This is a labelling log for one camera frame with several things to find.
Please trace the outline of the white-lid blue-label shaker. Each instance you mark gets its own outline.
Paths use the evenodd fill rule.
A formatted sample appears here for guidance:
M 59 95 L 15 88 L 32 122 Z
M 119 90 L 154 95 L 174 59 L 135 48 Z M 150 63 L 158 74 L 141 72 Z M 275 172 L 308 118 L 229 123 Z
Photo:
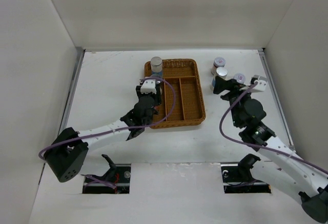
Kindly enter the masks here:
M 218 67 L 215 70 L 212 70 L 211 73 L 213 74 L 213 78 L 210 88 L 213 91 L 216 83 L 216 77 L 219 76 L 220 78 L 225 79 L 228 74 L 228 70 L 225 67 Z

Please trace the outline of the red-label spice jar back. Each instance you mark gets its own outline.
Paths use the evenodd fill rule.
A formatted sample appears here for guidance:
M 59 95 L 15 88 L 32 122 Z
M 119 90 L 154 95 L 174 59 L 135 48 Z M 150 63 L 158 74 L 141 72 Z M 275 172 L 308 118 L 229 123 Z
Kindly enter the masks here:
M 219 67 L 224 67 L 225 64 L 226 64 L 226 60 L 223 57 L 216 57 L 213 61 L 211 73 L 214 75 L 216 72 L 216 69 Z

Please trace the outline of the silver-lid spice jar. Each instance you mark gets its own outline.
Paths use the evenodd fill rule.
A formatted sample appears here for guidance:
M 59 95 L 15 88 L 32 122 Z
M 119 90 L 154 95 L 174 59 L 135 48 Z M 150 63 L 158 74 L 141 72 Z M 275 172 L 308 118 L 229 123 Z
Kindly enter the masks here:
M 162 77 L 163 75 L 162 59 L 158 56 L 155 56 L 151 58 L 150 64 L 151 64 L 152 75 L 155 74 L 159 77 Z

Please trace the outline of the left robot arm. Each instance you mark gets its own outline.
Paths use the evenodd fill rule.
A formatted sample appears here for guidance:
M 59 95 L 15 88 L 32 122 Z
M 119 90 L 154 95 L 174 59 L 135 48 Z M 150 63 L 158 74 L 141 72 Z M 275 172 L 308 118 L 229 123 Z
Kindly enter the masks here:
M 153 123 L 153 116 L 158 114 L 155 107 L 161 104 L 161 83 L 146 80 L 136 87 L 136 93 L 138 102 L 117 121 L 85 131 L 68 127 L 45 149 L 43 158 L 59 182 L 67 182 L 80 172 L 89 150 L 134 139 Z

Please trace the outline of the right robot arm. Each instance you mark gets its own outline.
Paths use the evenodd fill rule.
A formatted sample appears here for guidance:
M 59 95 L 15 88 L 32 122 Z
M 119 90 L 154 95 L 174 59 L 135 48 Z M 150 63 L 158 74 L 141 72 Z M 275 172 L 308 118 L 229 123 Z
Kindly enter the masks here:
M 267 80 L 258 75 L 248 86 L 215 77 L 213 93 L 230 104 L 223 116 L 230 113 L 233 125 L 241 129 L 241 140 L 230 141 L 246 145 L 272 162 L 267 165 L 259 156 L 246 155 L 237 166 L 240 186 L 252 180 L 265 182 L 295 200 L 314 221 L 327 223 L 327 171 L 298 156 L 262 122 L 267 114 L 251 94 L 266 87 Z

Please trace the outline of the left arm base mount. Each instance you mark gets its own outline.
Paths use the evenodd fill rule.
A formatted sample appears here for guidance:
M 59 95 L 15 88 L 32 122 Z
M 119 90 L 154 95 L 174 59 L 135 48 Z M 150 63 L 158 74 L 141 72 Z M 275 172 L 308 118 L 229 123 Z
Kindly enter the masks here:
M 129 194 L 131 181 L 131 164 L 115 164 L 105 154 L 101 155 L 108 164 L 108 170 L 101 176 L 85 177 L 83 194 Z

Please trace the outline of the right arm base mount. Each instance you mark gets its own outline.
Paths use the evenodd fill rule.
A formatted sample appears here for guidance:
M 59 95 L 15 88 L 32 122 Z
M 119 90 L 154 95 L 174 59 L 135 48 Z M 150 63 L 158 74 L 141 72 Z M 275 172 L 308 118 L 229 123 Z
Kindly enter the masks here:
M 258 161 L 259 157 L 248 154 L 239 162 L 222 163 L 220 167 L 225 194 L 271 194 L 269 184 L 254 179 L 251 175 L 251 169 Z

